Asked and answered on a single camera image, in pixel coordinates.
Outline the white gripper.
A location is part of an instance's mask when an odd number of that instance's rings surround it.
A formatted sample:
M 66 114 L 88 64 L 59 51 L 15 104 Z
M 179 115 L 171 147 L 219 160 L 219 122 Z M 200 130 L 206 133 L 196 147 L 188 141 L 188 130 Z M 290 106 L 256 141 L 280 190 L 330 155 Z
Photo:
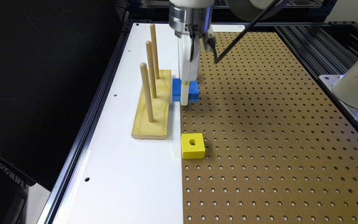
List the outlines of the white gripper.
M 177 36 L 179 75 L 182 81 L 180 104 L 186 106 L 188 104 L 189 81 L 195 81 L 198 78 L 201 44 L 198 36 L 194 39 L 189 34 L 177 33 Z

